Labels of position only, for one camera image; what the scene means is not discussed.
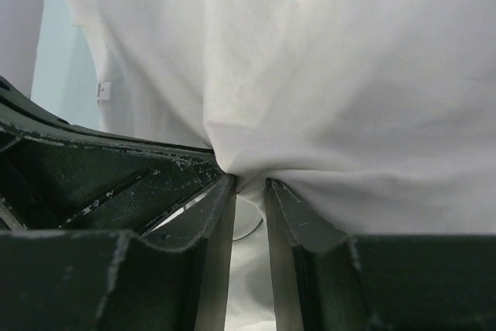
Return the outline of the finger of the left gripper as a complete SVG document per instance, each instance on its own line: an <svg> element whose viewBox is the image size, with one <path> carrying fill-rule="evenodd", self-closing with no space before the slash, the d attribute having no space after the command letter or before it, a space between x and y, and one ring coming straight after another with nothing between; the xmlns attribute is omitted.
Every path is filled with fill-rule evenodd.
<svg viewBox="0 0 496 331"><path fill-rule="evenodd" d="M10 226L148 233L221 177L210 150L72 125L1 82L1 206Z"/></svg>

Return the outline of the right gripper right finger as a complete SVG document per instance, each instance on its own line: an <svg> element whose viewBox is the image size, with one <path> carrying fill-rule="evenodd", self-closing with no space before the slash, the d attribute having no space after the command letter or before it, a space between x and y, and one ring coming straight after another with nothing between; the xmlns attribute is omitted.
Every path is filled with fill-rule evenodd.
<svg viewBox="0 0 496 331"><path fill-rule="evenodd" d="M265 189L279 330L493 330L492 235L350 234Z"/></svg>

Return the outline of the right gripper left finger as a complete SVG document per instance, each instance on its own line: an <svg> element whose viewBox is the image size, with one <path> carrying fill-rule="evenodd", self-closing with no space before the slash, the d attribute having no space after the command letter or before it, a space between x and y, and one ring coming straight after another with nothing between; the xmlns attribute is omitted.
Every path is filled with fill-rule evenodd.
<svg viewBox="0 0 496 331"><path fill-rule="evenodd" d="M129 230L1 234L3 330L221 330L235 181L146 236Z"/></svg>

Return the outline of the white t-shirt garment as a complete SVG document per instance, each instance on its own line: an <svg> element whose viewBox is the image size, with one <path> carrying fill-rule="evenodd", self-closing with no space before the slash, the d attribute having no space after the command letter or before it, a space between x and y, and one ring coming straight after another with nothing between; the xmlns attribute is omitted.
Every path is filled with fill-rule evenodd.
<svg viewBox="0 0 496 331"><path fill-rule="evenodd" d="M353 233L495 231L495 0L67 0L110 133L215 152ZM267 231L228 330L273 330Z"/></svg>

